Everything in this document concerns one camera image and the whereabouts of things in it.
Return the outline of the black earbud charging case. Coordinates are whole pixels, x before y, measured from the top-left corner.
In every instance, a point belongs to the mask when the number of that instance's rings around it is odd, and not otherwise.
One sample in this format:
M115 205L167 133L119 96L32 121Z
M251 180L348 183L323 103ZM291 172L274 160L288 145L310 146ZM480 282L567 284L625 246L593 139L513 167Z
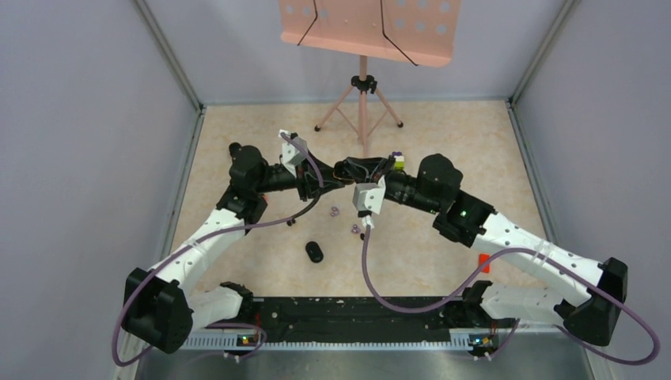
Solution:
M345 161L338 161L334 164L333 177L345 185L354 184L355 178L349 172L349 165Z

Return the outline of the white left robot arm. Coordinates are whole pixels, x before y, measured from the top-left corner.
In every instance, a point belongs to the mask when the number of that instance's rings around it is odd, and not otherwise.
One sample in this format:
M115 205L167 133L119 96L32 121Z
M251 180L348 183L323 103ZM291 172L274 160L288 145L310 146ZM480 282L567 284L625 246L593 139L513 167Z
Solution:
M136 268L126 280L124 304L113 337L122 331L164 353L177 351L191 332L227 320L235 327L248 325L254 307L250 291L224 284L213 291L191 291L208 268L236 241L260 222L267 207L266 194L295 189L299 198L314 204L320 196L350 184L305 148L290 143L284 157L269 164L254 146L234 143L229 186L206 221L170 256L148 270Z

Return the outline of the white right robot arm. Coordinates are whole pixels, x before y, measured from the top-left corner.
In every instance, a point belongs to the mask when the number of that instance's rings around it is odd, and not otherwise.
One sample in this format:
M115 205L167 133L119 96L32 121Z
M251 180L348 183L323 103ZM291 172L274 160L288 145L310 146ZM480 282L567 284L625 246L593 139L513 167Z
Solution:
M504 214L461 190L463 174L442 154L426 156L416 176L394 168L394 158L346 158L335 176L356 185L360 215L378 213L383 200L435 216L433 228L449 241L493 256L543 281L548 289L477 285L464 304L474 326L492 319L521 318L559 324L578 339L610 344L627 295L628 266L615 257L602 262L579 256L521 228Z

